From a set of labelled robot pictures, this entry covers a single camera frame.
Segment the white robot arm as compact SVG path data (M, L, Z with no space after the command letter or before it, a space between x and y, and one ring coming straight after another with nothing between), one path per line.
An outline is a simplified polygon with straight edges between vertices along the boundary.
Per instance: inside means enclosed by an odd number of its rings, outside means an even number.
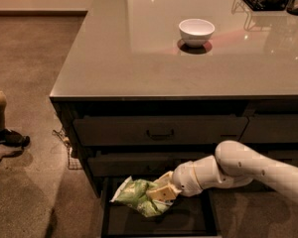
M258 180L298 204L298 168L265 157L242 143L223 141L213 156L177 166L156 180L146 194L153 200L190 197L203 190L234 188Z

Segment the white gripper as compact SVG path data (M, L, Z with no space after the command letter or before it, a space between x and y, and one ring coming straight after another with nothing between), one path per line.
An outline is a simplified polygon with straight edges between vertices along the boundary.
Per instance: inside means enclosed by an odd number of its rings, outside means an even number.
M203 191L197 181L192 161L180 164L173 172L168 171L157 179L158 183L170 181L175 186L167 184L162 187L152 188L147 190L146 194L152 200L167 201L174 200L179 194L191 197Z

